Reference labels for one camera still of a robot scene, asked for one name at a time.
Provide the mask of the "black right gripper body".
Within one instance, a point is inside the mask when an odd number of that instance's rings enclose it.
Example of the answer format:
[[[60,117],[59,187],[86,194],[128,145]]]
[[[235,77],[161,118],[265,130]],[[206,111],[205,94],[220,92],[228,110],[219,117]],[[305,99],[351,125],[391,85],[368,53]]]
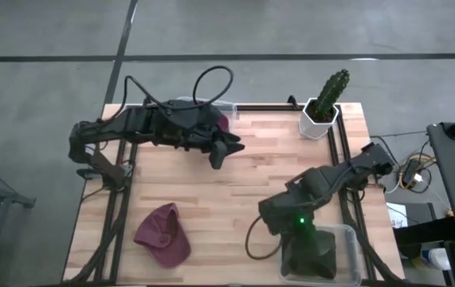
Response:
[[[296,248],[312,248],[315,249],[317,243],[317,229],[313,223],[313,213],[296,213],[292,214],[287,222],[284,232],[281,235],[283,239],[283,247],[287,248],[292,244]]]

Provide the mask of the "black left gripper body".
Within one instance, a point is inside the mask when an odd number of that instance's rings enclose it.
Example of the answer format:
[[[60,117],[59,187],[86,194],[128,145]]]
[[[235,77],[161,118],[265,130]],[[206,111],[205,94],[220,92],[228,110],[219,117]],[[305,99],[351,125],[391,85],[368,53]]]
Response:
[[[178,147],[182,147],[185,151],[197,149],[201,153],[209,153],[213,143],[222,141],[222,136],[226,132],[227,117],[221,114],[214,125],[199,123]]]

